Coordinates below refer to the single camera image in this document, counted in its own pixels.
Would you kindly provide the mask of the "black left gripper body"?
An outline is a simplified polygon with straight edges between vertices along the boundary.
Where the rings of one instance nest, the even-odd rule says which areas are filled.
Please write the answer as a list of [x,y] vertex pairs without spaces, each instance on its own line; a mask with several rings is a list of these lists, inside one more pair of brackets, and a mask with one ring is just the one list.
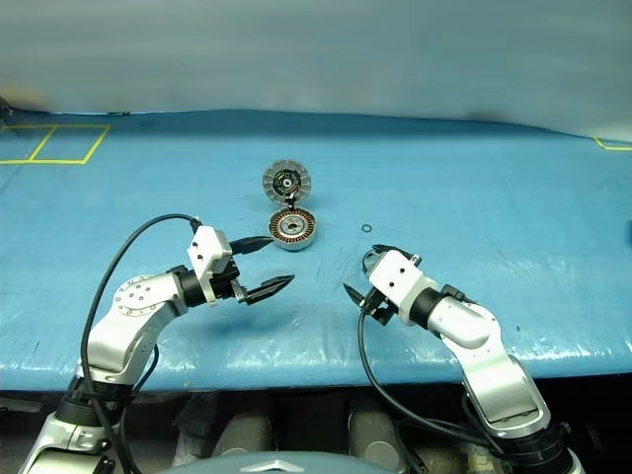
[[221,273],[213,273],[209,279],[214,297],[219,299],[235,298],[244,302],[247,290],[239,282],[240,271],[233,259],[230,259]]

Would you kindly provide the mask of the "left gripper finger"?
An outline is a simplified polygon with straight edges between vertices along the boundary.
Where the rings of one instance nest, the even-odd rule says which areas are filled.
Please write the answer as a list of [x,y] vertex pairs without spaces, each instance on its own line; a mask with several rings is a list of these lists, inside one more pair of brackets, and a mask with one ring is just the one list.
[[233,255],[247,255],[258,252],[272,242],[270,236],[252,236],[231,241],[230,248]]
[[246,290],[244,301],[257,303],[274,296],[294,280],[294,275],[276,276],[261,283],[260,286]]

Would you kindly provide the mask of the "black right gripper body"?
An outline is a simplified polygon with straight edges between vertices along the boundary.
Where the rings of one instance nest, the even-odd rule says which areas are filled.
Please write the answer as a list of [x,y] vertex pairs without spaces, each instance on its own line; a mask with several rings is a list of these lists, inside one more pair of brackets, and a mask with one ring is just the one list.
[[[371,271],[384,253],[384,250],[371,249],[364,254],[362,257],[362,271],[366,278],[369,278]],[[387,302],[386,297],[371,284],[364,299],[366,302],[364,303],[363,312],[371,316],[380,325],[386,326],[395,313],[395,309]]]

